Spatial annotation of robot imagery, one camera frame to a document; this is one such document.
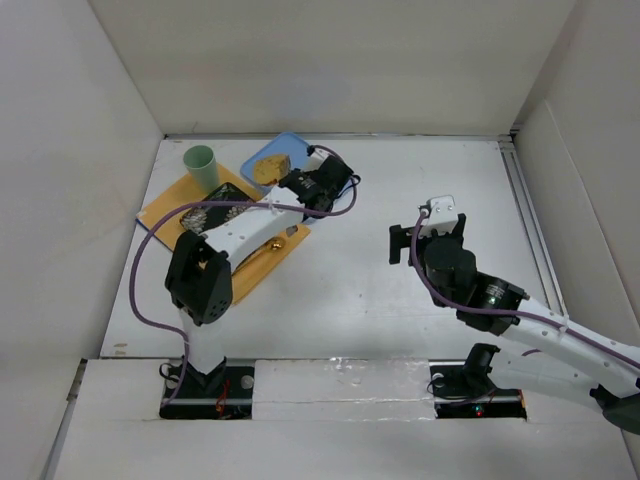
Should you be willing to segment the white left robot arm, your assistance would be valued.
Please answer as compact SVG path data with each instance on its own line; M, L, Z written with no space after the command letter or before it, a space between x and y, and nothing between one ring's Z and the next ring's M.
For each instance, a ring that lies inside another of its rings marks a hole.
M188 337L187 375L201 388L214 389L223 381L221 316L233 300L237 267L277 234L330 213L346 183L354 180L353 170L329 155L316 170L292 170L235 218L202 234L179 236L165 287Z

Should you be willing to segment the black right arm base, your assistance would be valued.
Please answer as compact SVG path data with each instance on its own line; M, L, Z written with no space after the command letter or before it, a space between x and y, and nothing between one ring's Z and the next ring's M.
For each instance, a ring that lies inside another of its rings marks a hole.
M527 419L517 389L501 389L489 379L497 346L477 343L464 361L429 362L426 390L434 399L437 419Z

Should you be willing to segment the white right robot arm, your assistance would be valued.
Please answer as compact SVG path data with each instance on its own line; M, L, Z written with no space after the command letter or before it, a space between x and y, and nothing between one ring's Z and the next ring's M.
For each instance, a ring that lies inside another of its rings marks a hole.
M639 349L610 339L546 308L522 288L478 271L464 249L465 215L438 231L427 215L412 227L389 229L389 262L407 249L409 264L433 303L459 321L522 344L512 355L497 345L475 344L453 374L431 380L438 397L474 403L498 390L529 390L562 398L602 414L619 429L639 432Z

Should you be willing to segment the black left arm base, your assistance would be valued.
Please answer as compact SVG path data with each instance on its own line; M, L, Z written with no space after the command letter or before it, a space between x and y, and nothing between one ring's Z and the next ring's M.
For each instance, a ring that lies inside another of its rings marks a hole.
M162 363L164 390L159 416L164 420L248 420L252 416L254 364L227 364L202 386L188 371L177 385L180 365Z

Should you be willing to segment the toasted bread slice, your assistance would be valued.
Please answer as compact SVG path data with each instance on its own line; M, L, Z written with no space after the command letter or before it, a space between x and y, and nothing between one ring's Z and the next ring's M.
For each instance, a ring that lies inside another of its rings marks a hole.
M290 171L290 156L277 153L261 158L254 164L253 179L259 185L274 185L285 178Z

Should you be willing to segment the metal tongs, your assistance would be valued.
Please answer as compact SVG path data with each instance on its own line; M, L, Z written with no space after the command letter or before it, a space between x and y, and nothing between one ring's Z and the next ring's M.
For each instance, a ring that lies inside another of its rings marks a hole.
M285 232L288 237L292 237L298 232L298 227L296 225L290 226L285 230Z

